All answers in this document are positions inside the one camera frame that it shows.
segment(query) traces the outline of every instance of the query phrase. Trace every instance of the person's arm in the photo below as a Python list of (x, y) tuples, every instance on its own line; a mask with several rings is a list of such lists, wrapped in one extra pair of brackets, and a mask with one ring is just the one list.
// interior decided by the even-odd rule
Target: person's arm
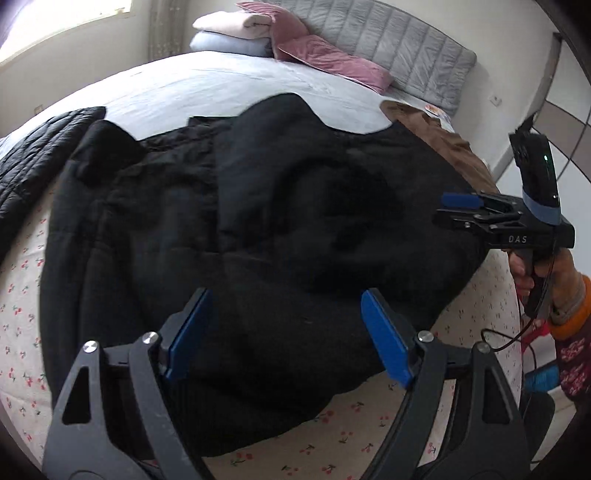
[[(509, 266), (520, 297), (527, 297), (534, 286), (525, 275), (523, 260), (514, 252)], [(545, 277), (550, 261), (535, 265), (535, 273)], [(556, 362), (560, 385), (568, 398), (578, 401), (591, 391), (591, 281), (574, 267), (569, 250), (561, 249), (554, 259), (551, 292), (553, 308), (548, 325), (556, 343)]]

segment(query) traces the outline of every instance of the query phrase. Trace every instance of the window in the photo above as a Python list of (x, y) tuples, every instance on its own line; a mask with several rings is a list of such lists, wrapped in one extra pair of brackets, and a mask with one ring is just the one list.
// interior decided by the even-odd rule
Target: window
[(34, 0), (25, 7), (0, 48), (0, 61), (52, 35), (131, 10), (132, 0)]

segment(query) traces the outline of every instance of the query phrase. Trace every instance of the bed sheet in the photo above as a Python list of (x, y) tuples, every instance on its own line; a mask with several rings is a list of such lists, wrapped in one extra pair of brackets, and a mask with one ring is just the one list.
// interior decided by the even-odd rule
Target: bed sheet
[[(107, 106), (108, 120), (135, 138), (145, 138), (181, 127), (191, 116), (237, 115), (282, 92), (301, 95), (334, 128), (368, 133), (389, 125), (379, 110), (384, 97), (353, 82), (273, 59), (199, 52), (122, 72), (70, 95), (6, 137), (0, 157), (48, 118), (85, 106)], [(396, 95), (396, 91), (388, 92), (390, 98)], [(398, 99), (423, 108), (421, 100)], [(55, 187), (55, 183), (51, 185), (25, 220), (0, 267), (0, 399), (39, 459), (43, 458), (51, 408), (41, 357), (38, 285)], [(471, 346), (485, 327), (508, 335), (519, 328), (508, 262), (506, 255), (497, 251), (489, 253), (469, 285), (441, 314), (433, 332), (448, 343)], [(519, 346), (498, 357), (515, 398), (519, 398)], [(423, 463), (438, 454), (453, 387), (453, 382), (446, 382)], [(385, 374), (377, 375), (357, 390), (337, 395), (313, 421), (278, 438), (207, 459), (207, 463), (216, 477), (224, 480), (316, 479), (332, 472), (334, 478), (358, 479), (382, 443), (403, 396), (403, 390)]]

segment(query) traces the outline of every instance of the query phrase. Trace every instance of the white folded blanket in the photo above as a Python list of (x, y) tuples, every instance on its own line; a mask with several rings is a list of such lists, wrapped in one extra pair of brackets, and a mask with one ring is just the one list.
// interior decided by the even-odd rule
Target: white folded blanket
[(215, 12), (200, 17), (193, 28), (253, 40), (271, 36), (273, 19), (250, 12)]

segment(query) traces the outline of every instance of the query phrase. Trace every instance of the pink pillow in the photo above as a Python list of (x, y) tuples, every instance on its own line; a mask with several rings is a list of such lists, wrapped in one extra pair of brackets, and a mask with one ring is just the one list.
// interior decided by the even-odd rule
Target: pink pillow
[(264, 4), (262, 2), (241, 2), (239, 7), (261, 15), (269, 15), (273, 19), (271, 26), (271, 43), (273, 54), (277, 60), (293, 60), (293, 58), (277, 48), (277, 45), (293, 40), (294, 38), (309, 35), (308, 29), (293, 13), (277, 5)]
[(310, 67), (332, 73), (384, 93), (394, 78), (376, 63), (353, 57), (318, 35), (296, 38), (278, 48)]

